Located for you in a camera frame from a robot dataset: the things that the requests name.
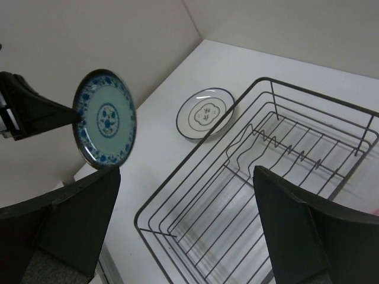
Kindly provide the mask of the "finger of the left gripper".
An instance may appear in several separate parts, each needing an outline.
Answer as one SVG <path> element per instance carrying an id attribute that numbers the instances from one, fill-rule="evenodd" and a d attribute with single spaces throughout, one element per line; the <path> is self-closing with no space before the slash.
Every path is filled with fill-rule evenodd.
<path id="1" fill-rule="evenodd" d="M 39 95 L 18 74 L 1 72 L 1 135 L 22 140 L 69 124 L 81 116 Z"/>

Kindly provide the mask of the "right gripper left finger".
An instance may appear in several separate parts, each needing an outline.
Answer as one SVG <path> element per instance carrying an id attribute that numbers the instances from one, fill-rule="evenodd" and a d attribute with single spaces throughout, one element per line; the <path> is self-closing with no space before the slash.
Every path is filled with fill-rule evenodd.
<path id="1" fill-rule="evenodd" d="M 1 283 L 89 283 L 120 182 L 111 167 L 1 208 Z"/>

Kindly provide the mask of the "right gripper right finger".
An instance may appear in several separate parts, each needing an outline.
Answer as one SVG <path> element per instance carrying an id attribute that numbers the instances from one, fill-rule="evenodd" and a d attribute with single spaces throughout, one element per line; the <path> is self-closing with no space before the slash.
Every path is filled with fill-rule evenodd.
<path id="1" fill-rule="evenodd" d="M 378 216 L 322 198 L 263 166 L 253 185 L 277 283 L 378 283 Z"/>

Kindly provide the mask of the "blue floral patterned plate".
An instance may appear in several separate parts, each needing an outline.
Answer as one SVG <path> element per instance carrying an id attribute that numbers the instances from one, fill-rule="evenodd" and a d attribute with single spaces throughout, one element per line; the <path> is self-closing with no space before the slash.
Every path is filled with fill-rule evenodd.
<path id="1" fill-rule="evenodd" d="M 76 145 L 95 169 L 120 167 L 128 159 L 137 134 L 137 114 L 127 84 L 107 69 L 89 72 L 73 100 L 79 121 L 73 124 Z"/>

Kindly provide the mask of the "white plate green rim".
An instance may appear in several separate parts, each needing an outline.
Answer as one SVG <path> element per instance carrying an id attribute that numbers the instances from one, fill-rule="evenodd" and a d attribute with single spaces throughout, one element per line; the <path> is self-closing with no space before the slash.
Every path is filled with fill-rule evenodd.
<path id="1" fill-rule="evenodd" d="M 202 139 L 215 125 L 219 133 L 232 119 L 235 103 L 231 92 L 223 88 L 207 88 L 189 97 L 176 116 L 176 129 L 189 140 Z"/>

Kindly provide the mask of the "pink plastic plate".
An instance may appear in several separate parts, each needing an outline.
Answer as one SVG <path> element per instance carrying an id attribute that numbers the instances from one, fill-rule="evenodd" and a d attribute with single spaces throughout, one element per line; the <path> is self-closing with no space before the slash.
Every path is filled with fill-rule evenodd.
<path id="1" fill-rule="evenodd" d="M 379 216 L 379 209 L 374 210 L 371 212 L 372 215 Z"/>

